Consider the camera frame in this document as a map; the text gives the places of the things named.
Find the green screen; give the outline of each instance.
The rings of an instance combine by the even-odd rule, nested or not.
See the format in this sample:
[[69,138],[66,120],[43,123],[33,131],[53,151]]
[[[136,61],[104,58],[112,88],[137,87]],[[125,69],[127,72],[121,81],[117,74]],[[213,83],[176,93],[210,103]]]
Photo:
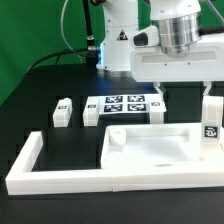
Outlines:
[[[150,9],[139,3],[139,28],[150,24]],[[224,16],[224,0],[213,2]],[[60,33],[60,16],[64,0],[2,0],[0,5],[0,105],[22,81],[28,67],[39,58],[66,49]],[[90,4],[92,28],[96,42],[104,38],[102,5]],[[205,3],[202,26],[220,26]],[[82,0],[70,0],[65,14],[65,34],[74,49],[86,47]],[[74,55],[62,57],[60,63],[79,63]]]

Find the white rectangular frame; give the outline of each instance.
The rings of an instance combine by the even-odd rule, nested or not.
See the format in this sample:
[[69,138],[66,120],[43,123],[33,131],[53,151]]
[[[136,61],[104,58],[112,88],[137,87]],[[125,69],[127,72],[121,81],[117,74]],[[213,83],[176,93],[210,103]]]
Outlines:
[[42,146],[42,133],[32,132],[6,177],[9,195],[224,186],[223,161],[122,170],[32,172]]

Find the small white block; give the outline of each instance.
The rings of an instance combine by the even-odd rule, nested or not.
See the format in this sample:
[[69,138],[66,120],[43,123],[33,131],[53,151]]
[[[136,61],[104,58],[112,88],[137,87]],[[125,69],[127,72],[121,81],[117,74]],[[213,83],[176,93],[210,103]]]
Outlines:
[[69,98],[59,100],[53,114],[54,127],[67,127],[72,114],[72,101]]
[[202,140],[220,140],[223,117],[223,97],[204,96],[202,105]]
[[97,126],[99,119],[99,97],[88,97],[83,112],[84,126]]
[[149,96],[149,115],[151,124],[163,124],[164,112],[166,112],[165,103],[162,102],[160,94]]
[[111,128],[110,142],[113,145],[124,145],[126,143],[126,130],[124,128]]

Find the black table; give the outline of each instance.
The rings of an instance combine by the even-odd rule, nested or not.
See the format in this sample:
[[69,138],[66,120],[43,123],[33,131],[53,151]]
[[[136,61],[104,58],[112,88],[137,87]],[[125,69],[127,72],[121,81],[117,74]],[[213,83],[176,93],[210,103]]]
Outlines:
[[[199,122],[201,83],[165,85],[166,123]],[[85,65],[39,67],[24,79],[0,107],[0,223],[222,223],[224,188],[8,196],[5,177],[31,131],[41,130],[44,147],[33,172],[99,169],[105,128],[144,124],[146,114],[100,116],[97,127],[84,127],[88,96],[148,94],[151,83],[132,78],[104,78]],[[212,95],[224,96],[215,83]],[[68,128],[54,128],[52,115],[59,99],[73,103]]]

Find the metal cylinder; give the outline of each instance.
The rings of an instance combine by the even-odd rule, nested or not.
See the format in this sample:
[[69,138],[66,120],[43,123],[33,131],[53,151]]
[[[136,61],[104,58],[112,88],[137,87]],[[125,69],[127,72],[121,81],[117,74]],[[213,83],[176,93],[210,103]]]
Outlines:
[[198,41],[200,15],[195,13],[174,19],[152,21],[159,30],[162,52],[169,56],[185,55],[190,44]]

